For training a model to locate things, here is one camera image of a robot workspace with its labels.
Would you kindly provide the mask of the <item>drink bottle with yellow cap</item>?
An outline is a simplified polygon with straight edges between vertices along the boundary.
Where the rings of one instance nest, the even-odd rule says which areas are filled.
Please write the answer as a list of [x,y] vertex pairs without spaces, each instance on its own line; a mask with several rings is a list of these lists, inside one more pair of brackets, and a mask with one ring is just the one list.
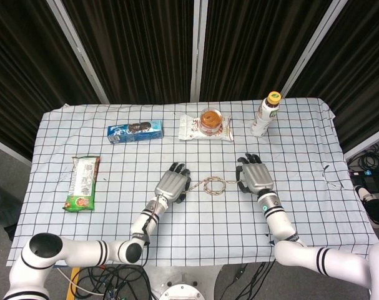
[[251,130],[255,137],[262,137],[267,132],[270,123],[275,119],[280,108],[280,100],[282,96],[277,91],[272,91],[261,102],[258,107],[255,121],[252,124]]

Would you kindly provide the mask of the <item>black and white shoe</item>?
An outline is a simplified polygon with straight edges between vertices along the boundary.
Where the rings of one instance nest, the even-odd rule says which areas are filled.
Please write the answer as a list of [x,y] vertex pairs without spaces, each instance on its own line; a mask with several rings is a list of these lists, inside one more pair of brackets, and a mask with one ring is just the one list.
[[379,199],[360,185],[355,186],[355,192],[360,197],[372,226],[379,228]]

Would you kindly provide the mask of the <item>white checkered tablecloth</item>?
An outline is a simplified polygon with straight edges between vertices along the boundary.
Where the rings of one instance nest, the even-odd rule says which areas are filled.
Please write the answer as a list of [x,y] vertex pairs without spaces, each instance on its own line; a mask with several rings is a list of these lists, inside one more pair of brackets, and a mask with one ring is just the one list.
[[[237,159],[258,154],[300,238],[309,246],[365,256],[378,239],[355,194],[339,145],[334,113],[318,98],[287,98],[264,137],[250,127],[258,100],[213,103],[232,118],[233,142],[182,141],[181,115],[204,103],[165,106],[65,105],[43,115],[32,168],[7,265],[29,238],[49,232],[80,241],[125,241],[163,173],[174,162],[190,170],[195,188],[173,204],[150,237],[158,266],[251,263],[272,258],[262,208],[234,184]],[[163,138],[112,144],[109,126],[162,121]],[[63,210],[74,157],[100,163],[92,211]]]

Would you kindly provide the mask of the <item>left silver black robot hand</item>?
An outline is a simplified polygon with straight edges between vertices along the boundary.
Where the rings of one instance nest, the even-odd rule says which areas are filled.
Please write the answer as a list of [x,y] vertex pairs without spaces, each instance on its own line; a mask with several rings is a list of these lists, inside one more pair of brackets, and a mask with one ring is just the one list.
[[155,195],[168,203],[182,203],[191,183],[190,171],[184,163],[174,162],[155,187]]

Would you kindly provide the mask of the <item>clear jar with orange contents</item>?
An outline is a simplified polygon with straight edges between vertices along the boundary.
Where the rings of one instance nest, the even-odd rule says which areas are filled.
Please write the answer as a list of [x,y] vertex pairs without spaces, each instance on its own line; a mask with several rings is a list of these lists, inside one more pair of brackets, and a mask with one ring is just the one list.
[[200,113],[199,130],[207,136],[217,135],[222,126],[222,121],[221,112],[208,107]]

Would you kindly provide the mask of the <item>aluminium partition post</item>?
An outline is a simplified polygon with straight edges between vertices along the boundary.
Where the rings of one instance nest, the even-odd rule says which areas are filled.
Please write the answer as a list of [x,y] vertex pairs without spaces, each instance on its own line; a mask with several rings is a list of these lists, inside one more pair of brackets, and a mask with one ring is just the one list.
[[209,0],[194,0],[190,102],[200,100]]
[[46,0],[46,2],[76,55],[76,58],[95,91],[99,102],[101,104],[109,105],[110,101],[62,0]]
[[314,30],[310,40],[308,41],[303,53],[299,57],[296,65],[292,69],[288,79],[286,80],[283,88],[281,90],[281,95],[285,98],[287,97],[289,91],[295,84],[299,75],[301,75],[305,66],[312,58],[315,51],[318,49],[319,45],[329,32],[333,23],[336,21],[337,17],[339,17],[340,13],[347,5],[348,0],[332,0],[325,14],[321,18],[318,26]]

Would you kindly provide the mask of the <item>green snack packet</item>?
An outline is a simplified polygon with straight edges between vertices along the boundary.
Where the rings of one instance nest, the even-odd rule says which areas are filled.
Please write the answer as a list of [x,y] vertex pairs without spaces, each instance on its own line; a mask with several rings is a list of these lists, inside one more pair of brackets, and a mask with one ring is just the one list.
[[95,208],[95,189],[100,157],[74,157],[71,183],[63,210],[74,213]]

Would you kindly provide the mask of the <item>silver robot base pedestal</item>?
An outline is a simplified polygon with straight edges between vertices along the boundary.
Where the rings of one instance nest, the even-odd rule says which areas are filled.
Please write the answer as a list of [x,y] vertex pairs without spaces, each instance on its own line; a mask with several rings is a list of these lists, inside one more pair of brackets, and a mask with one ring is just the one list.
[[222,266],[146,266],[158,300],[214,300]]

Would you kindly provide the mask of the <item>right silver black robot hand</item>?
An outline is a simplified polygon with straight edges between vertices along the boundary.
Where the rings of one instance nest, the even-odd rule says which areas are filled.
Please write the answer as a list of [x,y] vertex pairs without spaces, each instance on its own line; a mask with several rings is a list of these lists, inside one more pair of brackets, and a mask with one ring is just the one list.
[[259,155],[246,153],[237,162],[239,165],[235,168],[235,177],[237,186],[243,193],[259,195],[273,189],[273,179]]

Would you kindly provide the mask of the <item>black power strip with lights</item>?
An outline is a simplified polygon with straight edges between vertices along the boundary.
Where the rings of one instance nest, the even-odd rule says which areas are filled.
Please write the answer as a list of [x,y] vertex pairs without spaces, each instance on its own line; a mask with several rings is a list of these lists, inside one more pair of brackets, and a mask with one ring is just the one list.
[[379,191],[379,169],[365,171],[350,171],[352,183],[361,185],[369,190]]

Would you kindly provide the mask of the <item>dark pleated curtain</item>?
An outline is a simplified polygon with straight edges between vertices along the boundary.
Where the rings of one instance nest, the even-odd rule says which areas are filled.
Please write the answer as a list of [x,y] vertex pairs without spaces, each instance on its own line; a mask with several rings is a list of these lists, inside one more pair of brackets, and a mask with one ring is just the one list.
[[288,95],[329,105],[343,152],[379,131],[379,0],[348,0]]
[[112,104],[190,100],[194,0],[62,0]]
[[281,91],[332,0],[209,0],[200,101]]
[[0,0],[0,142],[30,159],[44,113],[99,103],[46,0]]

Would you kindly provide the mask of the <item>yellow floor tape strip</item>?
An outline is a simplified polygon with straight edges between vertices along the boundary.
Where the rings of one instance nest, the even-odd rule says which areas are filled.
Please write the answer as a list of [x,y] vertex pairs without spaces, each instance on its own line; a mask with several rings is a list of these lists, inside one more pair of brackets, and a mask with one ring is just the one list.
[[70,280],[72,281],[69,284],[69,287],[67,289],[67,295],[66,295],[66,300],[76,300],[75,294],[77,291],[77,288],[75,284],[77,284],[78,278],[79,278],[79,267],[74,267],[72,268],[71,275],[70,275]]

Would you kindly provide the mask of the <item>white snack bag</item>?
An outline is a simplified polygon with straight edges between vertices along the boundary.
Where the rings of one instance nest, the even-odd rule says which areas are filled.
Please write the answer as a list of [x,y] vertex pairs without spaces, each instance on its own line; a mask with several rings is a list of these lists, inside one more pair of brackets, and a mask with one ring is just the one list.
[[179,119],[179,139],[188,140],[223,140],[234,141],[234,136],[230,128],[230,116],[222,117],[222,124],[215,134],[206,135],[200,130],[200,118],[182,115]]

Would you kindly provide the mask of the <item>blue cookie box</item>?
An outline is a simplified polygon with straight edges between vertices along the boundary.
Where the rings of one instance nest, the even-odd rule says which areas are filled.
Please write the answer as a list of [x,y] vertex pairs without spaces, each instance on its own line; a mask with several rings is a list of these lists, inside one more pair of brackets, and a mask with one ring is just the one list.
[[144,121],[109,126],[107,138],[112,144],[129,143],[163,138],[162,121]]

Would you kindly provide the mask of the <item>aluminium partition base rail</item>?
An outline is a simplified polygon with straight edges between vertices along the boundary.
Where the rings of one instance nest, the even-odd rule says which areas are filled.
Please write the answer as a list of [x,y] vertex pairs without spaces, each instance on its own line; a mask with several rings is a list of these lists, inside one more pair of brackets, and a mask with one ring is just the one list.
[[351,148],[351,150],[347,151],[344,154],[344,158],[345,158],[346,162],[348,162],[351,158],[353,158],[357,154],[361,153],[362,151],[368,149],[369,147],[371,147],[372,145],[374,145],[378,142],[379,142],[379,134],[378,133],[367,138],[366,140],[359,143],[355,147]]
[[6,146],[5,144],[0,142],[0,150],[5,152],[6,154],[12,156],[14,159],[17,159],[18,161],[22,162],[23,164],[27,166],[31,166],[32,162],[28,159],[26,159],[24,156],[17,153],[15,150],[11,149],[10,147]]

